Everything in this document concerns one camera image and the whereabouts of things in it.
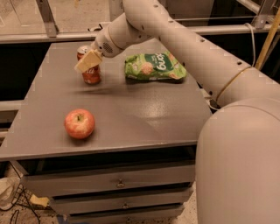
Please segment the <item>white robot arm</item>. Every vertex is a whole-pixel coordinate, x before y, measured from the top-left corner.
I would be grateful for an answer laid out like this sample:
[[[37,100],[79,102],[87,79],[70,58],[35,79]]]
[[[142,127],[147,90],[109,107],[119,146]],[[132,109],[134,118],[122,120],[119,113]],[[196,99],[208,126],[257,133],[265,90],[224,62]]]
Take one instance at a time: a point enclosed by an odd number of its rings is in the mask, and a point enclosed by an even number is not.
[[[220,106],[197,143],[198,223],[280,224],[280,85],[174,21],[158,0],[122,3],[76,70],[158,39]]]

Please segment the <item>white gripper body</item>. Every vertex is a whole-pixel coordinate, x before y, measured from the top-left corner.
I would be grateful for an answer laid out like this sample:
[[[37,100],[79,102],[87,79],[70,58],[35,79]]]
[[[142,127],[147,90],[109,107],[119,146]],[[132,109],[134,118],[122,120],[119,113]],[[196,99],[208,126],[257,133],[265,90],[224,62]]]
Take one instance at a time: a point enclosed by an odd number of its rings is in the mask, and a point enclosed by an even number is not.
[[[98,32],[91,47],[104,57],[114,58],[123,52],[123,33],[108,24]]]

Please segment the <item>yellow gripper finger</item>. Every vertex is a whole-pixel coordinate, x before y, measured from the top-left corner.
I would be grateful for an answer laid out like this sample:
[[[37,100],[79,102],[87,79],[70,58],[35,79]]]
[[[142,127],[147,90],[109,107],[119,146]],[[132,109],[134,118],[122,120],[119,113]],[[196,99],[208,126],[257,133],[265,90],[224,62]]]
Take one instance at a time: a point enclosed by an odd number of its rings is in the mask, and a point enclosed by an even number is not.
[[[97,50],[88,51],[76,64],[74,69],[85,73],[88,69],[98,66],[102,62],[102,53]]]

